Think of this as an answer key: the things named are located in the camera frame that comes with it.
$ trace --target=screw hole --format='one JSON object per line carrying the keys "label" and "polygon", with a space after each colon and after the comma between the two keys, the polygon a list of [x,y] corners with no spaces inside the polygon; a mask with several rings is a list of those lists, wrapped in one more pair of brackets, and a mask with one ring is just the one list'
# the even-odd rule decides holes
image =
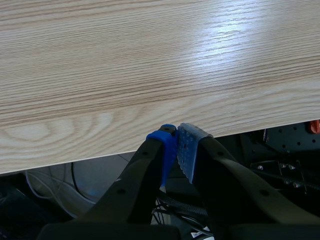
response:
{"label": "screw hole", "polygon": [[124,190],[124,189],[119,189],[116,193],[117,193],[117,194],[120,194],[120,195],[123,195],[123,194],[126,193],[126,190]]}
{"label": "screw hole", "polygon": [[261,195],[263,196],[269,196],[269,192],[267,190],[260,190]]}

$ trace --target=wooden tabletop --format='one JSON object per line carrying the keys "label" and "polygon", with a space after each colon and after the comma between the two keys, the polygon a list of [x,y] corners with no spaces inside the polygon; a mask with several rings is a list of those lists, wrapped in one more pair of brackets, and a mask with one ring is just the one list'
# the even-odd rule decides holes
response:
{"label": "wooden tabletop", "polygon": [[0,0],[0,173],[320,119],[317,0]]}

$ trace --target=screw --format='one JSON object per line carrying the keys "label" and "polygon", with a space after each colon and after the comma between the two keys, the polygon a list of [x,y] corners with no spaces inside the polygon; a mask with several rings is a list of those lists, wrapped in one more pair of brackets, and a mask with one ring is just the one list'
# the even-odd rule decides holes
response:
{"label": "screw", "polygon": [[299,183],[294,182],[294,183],[293,183],[293,187],[297,189],[297,188],[300,188],[301,185],[300,185]]}

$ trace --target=black cable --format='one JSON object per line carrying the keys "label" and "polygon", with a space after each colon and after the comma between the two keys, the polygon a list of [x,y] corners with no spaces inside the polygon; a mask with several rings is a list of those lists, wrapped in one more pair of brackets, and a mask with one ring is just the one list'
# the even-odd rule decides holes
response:
{"label": "black cable", "polygon": [[177,201],[171,197],[169,197],[166,193],[163,191],[158,191],[157,198],[161,203],[167,204],[171,207],[175,207],[177,209],[185,210],[186,212],[208,216],[207,210],[203,207],[193,206],[189,205],[180,201]]}
{"label": "black cable", "polygon": [[72,176],[72,181],[73,181],[74,189],[75,189],[82,197],[90,200],[89,198],[87,198],[85,195],[83,195],[83,194],[80,192],[80,190],[79,190],[79,188],[78,188],[78,186],[77,186],[76,178],[75,178],[75,171],[74,171],[74,163],[73,163],[73,162],[71,162],[71,176]]}
{"label": "black cable", "polygon": [[199,236],[196,236],[193,240],[204,240],[204,239],[207,239],[207,238],[209,238],[208,235],[201,234]]}
{"label": "black cable", "polygon": [[[169,212],[167,210],[163,210],[163,209],[154,209],[152,212],[155,212],[155,213],[162,213],[162,214],[168,214],[168,215],[173,215],[172,212]],[[194,217],[192,216],[189,216],[189,215],[186,215],[186,214],[183,214],[183,213],[177,213],[179,214],[181,217],[183,217],[184,219],[188,220],[188,221],[191,221],[197,225],[199,225],[199,227],[201,228],[205,228],[206,226],[203,225],[199,220],[195,219]]]}
{"label": "black cable", "polygon": [[198,231],[199,233],[205,234],[207,236],[211,236],[213,237],[213,234],[210,231],[207,230],[203,230],[198,226],[195,226],[194,224],[190,223],[189,221],[187,221],[186,219],[184,219],[182,216],[180,216],[179,214],[175,213],[173,210],[171,210],[168,206],[166,206],[165,204],[162,205],[162,207],[167,210],[168,212],[170,212],[173,216],[175,216],[177,219],[179,219],[180,221],[184,222],[185,224],[189,225],[189,227],[191,227],[192,229]]}
{"label": "black cable", "polygon": [[279,175],[268,173],[268,172],[264,172],[262,170],[258,170],[258,169],[255,169],[255,168],[250,168],[250,170],[252,172],[257,173],[257,174],[261,174],[261,175],[265,175],[265,176],[268,176],[268,177],[271,177],[271,178],[285,180],[285,181],[289,181],[289,182],[305,185],[307,187],[310,187],[310,188],[313,188],[313,189],[316,189],[316,190],[320,191],[320,186],[319,185],[316,185],[316,184],[313,184],[313,183],[310,183],[310,182],[301,181],[301,180],[297,180],[297,179],[294,179],[294,178],[291,178],[291,177],[286,177],[286,176],[279,176]]}
{"label": "black cable", "polygon": [[[157,206],[155,206],[156,209],[157,209],[158,207],[161,207],[161,206],[162,206],[162,205],[160,204],[158,198],[156,198],[156,204],[157,204]],[[165,218],[164,218],[163,213],[161,213],[161,217],[162,217],[162,224],[165,224]]]}
{"label": "black cable", "polygon": [[161,225],[161,222],[158,220],[157,216],[155,214],[152,214],[157,224]]}

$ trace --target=black plastic part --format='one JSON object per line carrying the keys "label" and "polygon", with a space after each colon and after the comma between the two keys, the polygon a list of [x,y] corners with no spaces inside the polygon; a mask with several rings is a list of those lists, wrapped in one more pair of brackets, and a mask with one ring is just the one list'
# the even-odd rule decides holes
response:
{"label": "black plastic part", "polygon": [[103,224],[70,222],[43,228],[38,240],[180,240],[176,227],[168,225]]}
{"label": "black plastic part", "polygon": [[318,240],[319,225],[246,224],[229,230],[232,240]]}
{"label": "black plastic part", "polygon": [[215,161],[214,139],[210,136],[198,143],[192,184],[207,210],[210,229],[216,240],[226,239],[232,225],[273,223],[251,200],[232,173]]}
{"label": "black plastic part", "polygon": [[170,133],[171,136],[175,136],[176,135],[176,127],[174,126],[167,126],[167,125],[162,125],[160,128],[159,128],[160,131],[163,131],[163,132],[167,132],[167,133]]}
{"label": "black plastic part", "polygon": [[149,138],[119,178],[77,222],[150,224],[161,186],[163,143]]}

